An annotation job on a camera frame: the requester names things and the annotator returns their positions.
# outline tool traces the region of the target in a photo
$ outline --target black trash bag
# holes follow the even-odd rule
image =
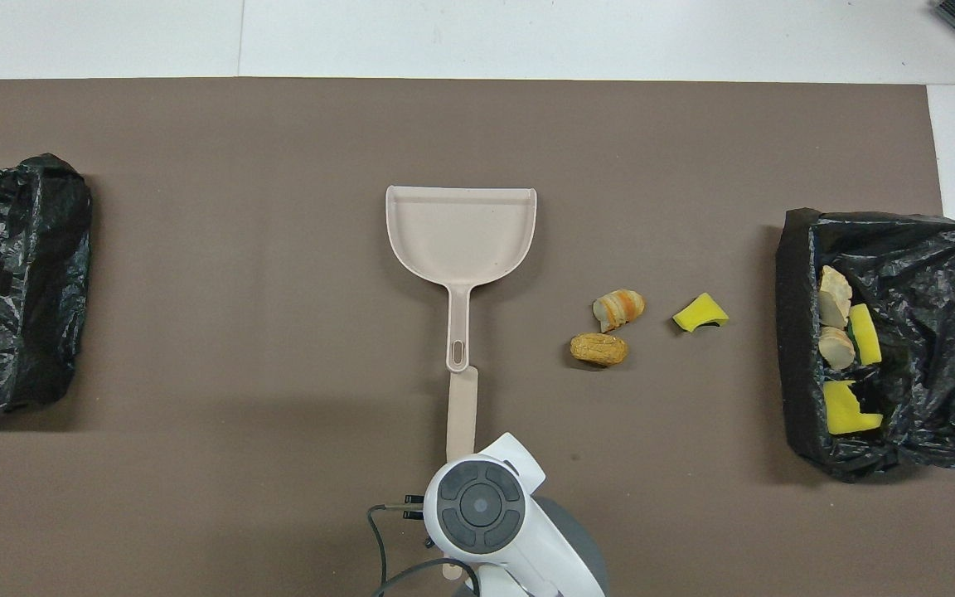
[[[43,154],[0,170],[0,413],[65,395],[80,351],[90,189]]]
[[[817,347],[819,271],[838,269],[868,305],[883,361],[834,371]],[[776,330],[788,444],[853,483],[899,461],[955,468],[955,221],[788,211],[776,254]],[[822,385],[854,379],[879,430],[830,435]]]

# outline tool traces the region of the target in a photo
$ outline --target beige food piece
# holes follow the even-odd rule
[[[628,356],[628,344],[606,333],[579,333],[570,340],[570,354],[582,362],[613,366]]]
[[[610,332],[642,316],[645,308],[647,301],[639,292],[618,288],[595,299],[592,314],[599,320],[599,331]]]
[[[831,328],[843,329],[850,317],[850,299],[853,288],[846,282],[846,276],[836,269],[825,265],[820,269],[820,289],[817,301],[820,307],[820,323]]]
[[[853,342],[841,329],[829,328],[823,326],[820,328],[820,356],[823,356],[827,366],[831,369],[841,371],[853,364]]]

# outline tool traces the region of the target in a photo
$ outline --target dustpan pan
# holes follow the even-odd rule
[[[446,363],[470,363],[470,291],[508,275],[526,258],[536,227],[534,189],[390,186],[385,223],[397,259],[448,289]]]

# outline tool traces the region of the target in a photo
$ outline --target black cable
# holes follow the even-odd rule
[[[421,564],[414,564],[414,566],[408,568],[408,570],[402,571],[402,573],[395,575],[395,577],[390,578],[386,582],[382,583],[382,586],[379,586],[378,589],[375,589],[375,593],[371,594],[371,597],[382,597],[382,594],[385,593],[385,590],[388,587],[395,585],[395,583],[401,582],[403,579],[410,577],[417,571],[424,570],[424,568],[429,568],[431,566],[436,566],[437,564],[455,564],[458,567],[463,568],[463,571],[467,573],[467,576],[470,577],[470,582],[473,583],[474,597],[481,597],[481,586],[478,585],[478,575],[474,574],[474,569],[470,567],[466,562],[456,560],[455,558],[437,558],[435,560],[429,560],[428,562],[422,562]]]
[[[385,585],[385,574],[386,574],[386,565],[385,565],[385,544],[382,543],[382,533],[378,532],[378,526],[375,525],[375,510],[385,510],[384,503],[379,503],[378,506],[371,506],[371,509],[367,510],[367,522],[371,524],[371,530],[375,532],[375,539],[378,541],[378,556],[382,560],[382,580],[381,582]]]

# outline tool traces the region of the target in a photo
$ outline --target white table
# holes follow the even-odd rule
[[[955,218],[955,31],[924,0],[0,0],[0,79],[198,75],[928,85]]]

